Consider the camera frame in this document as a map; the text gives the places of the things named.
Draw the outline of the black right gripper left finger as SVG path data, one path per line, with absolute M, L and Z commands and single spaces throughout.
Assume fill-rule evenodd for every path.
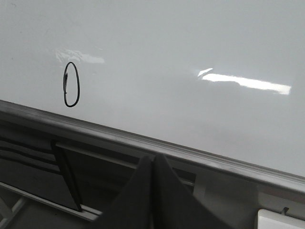
M 152 161 L 145 156 L 123 191 L 98 219 L 93 229 L 147 229 L 151 214 Z

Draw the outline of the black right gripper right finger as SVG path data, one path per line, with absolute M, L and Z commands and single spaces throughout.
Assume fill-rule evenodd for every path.
M 164 155 L 153 162 L 153 223 L 156 229 L 229 229 L 181 183 Z

